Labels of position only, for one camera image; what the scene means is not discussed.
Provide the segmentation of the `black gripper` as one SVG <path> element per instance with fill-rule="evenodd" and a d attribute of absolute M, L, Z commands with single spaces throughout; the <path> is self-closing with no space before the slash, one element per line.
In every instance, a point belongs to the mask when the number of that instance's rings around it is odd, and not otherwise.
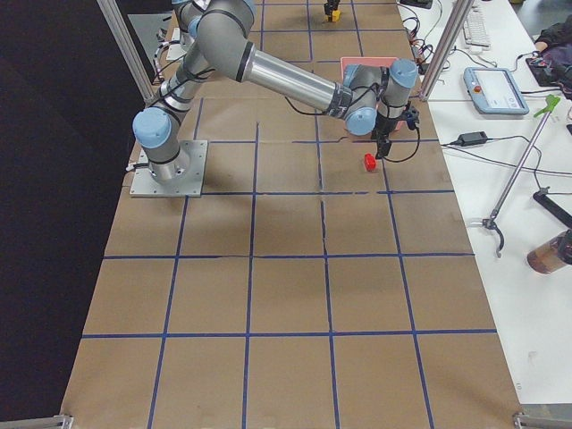
<path fill-rule="evenodd" d="M 338 0 L 326 0 L 324 3 L 324 13 L 326 16 L 333 16 L 338 10 Z"/>
<path fill-rule="evenodd" d="M 376 160 L 384 159 L 391 150 L 389 135 L 395 131 L 399 123 L 406 123 L 410 130 L 414 130 L 419 124 L 419 111 L 407 102 L 402 106 L 382 105 L 384 111 L 376 112 L 374 129 L 371 138 L 376 139 Z"/>

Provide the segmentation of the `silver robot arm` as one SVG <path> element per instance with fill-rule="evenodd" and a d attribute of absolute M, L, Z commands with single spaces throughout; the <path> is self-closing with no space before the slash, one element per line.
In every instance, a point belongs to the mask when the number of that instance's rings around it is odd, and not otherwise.
<path fill-rule="evenodd" d="M 256 17 L 251 1 L 175 1 L 172 6 L 189 48 L 177 72 L 162 83 L 132 124 L 157 183 L 175 181 L 189 170 L 191 158 L 177 134 L 210 72 L 252 82 L 285 96 L 288 102 L 313 107 L 317 115 L 342 119 L 350 134 L 372 136 L 378 159 L 389 154 L 389 135 L 398 122 L 407 122 L 411 130 L 418 128 L 418 111 L 409 101 L 417 67 L 408 59 L 398 59 L 389 67 L 351 64 L 338 83 L 257 49 L 248 38 Z"/>

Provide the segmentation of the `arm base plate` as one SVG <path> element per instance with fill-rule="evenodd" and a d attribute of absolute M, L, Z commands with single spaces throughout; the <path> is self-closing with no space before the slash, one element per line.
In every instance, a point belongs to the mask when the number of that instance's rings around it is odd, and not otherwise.
<path fill-rule="evenodd" d="M 153 164 L 143 149 L 134 170 L 130 195 L 134 198 L 200 198 L 204 184 L 207 140 L 182 140 L 178 156 L 168 164 Z"/>

